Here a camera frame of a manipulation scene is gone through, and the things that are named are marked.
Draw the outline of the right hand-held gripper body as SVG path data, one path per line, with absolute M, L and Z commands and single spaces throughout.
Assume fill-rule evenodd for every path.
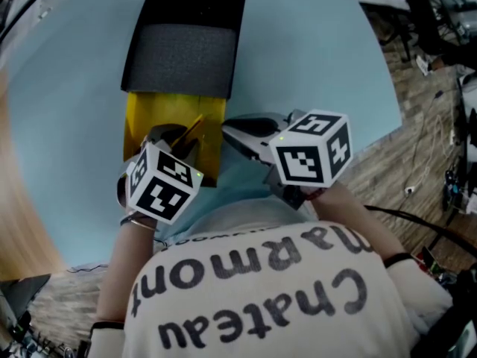
M 221 129 L 235 150 L 270 167 L 264 184 L 294 209 L 306 200 L 300 187 L 330 188 L 353 159 L 350 120 L 343 113 L 254 113 L 228 119 Z

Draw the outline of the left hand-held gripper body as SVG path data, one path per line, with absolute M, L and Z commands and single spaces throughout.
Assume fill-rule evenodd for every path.
M 189 129 L 167 124 L 151 128 L 133 156 L 126 160 L 116 184 L 116 197 L 131 216 L 148 216 L 173 224 L 199 192 L 204 173 L 195 168 L 197 139 L 173 153 Z

